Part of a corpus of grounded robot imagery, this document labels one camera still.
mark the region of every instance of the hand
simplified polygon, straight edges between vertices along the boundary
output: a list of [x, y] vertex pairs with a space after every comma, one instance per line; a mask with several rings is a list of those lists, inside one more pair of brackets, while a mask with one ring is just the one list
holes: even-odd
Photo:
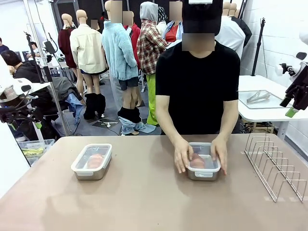
[[213, 140], [211, 145], [211, 154], [213, 160], [216, 159], [217, 155], [220, 159], [221, 168], [224, 174], [227, 174], [227, 140], [222, 136], [217, 136], [216, 139]]
[[189, 165], [189, 159], [193, 158], [193, 149], [182, 137], [174, 142], [174, 164], [179, 173], [185, 172], [185, 167]]

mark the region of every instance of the dish rack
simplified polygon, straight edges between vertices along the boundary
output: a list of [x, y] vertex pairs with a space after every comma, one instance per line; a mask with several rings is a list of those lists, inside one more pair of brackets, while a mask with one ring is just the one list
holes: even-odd
[[244, 152], [274, 202], [278, 201], [283, 185], [288, 184], [303, 203], [307, 180], [301, 179], [300, 172], [289, 164], [266, 133], [250, 133]]

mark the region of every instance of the raw meat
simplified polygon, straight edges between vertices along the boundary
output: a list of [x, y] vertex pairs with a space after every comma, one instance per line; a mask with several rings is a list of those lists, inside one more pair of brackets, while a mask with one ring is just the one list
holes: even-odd
[[193, 168], [205, 168], [204, 159], [202, 159], [198, 154], [192, 154], [192, 161], [190, 162], [190, 166]]
[[103, 161], [104, 161], [104, 156], [100, 154], [94, 154], [89, 158], [87, 162], [87, 168], [98, 168]]

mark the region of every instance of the plastic lid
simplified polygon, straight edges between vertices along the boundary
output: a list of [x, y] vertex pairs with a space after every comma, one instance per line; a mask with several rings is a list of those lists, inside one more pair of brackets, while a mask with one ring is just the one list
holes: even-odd
[[213, 161], [211, 156], [211, 143], [190, 142], [189, 145], [193, 148], [193, 152], [204, 161], [205, 168], [195, 168], [189, 163], [188, 169], [194, 172], [218, 172], [221, 168], [219, 158]]
[[89, 144], [83, 148], [71, 169], [74, 172], [95, 172], [106, 168], [110, 161], [112, 145], [108, 143]]

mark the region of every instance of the metal container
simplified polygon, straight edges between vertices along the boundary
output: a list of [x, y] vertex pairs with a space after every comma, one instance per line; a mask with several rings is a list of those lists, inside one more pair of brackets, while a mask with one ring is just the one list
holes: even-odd
[[78, 180], [100, 180], [104, 177], [111, 160], [112, 145], [89, 144], [83, 148], [71, 169]]
[[218, 177], [221, 168], [219, 158], [213, 161], [211, 156], [211, 143], [190, 142], [193, 152], [199, 155], [205, 162], [205, 168], [193, 168], [189, 164], [187, 168], [188, 177], [191, 180], [214, 181]]

